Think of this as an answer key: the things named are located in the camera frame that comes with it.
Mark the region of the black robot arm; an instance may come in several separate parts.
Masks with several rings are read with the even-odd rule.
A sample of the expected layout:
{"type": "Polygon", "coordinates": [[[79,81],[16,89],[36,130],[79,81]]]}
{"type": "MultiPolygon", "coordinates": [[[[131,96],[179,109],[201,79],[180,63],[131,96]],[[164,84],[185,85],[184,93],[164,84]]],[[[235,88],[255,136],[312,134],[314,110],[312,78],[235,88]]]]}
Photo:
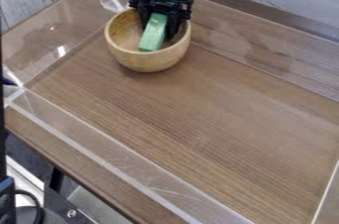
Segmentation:
{"type": "Polygon", "coordinates": [[[172,40],[181,23],[191,19],[193,0],[128,0],[128,5],[137,11],[141,28],[145,28],[153,13],[167,18],[165,39],[172,40]]]}

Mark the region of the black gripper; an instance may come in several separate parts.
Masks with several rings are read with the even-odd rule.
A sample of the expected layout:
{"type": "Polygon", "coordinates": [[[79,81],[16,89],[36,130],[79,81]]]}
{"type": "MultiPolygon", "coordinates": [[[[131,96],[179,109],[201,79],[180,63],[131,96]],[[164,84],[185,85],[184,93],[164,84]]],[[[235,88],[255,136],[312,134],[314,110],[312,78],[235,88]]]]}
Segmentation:
{"type": "Polygon", "coordinates": [[[147,27],[152,11],[167,13],[165,39],[171,41],[179,32],[181,19],[191,19],[193,0],[129,0],[128,3],[137,10],[141,29],[147,27]]]}

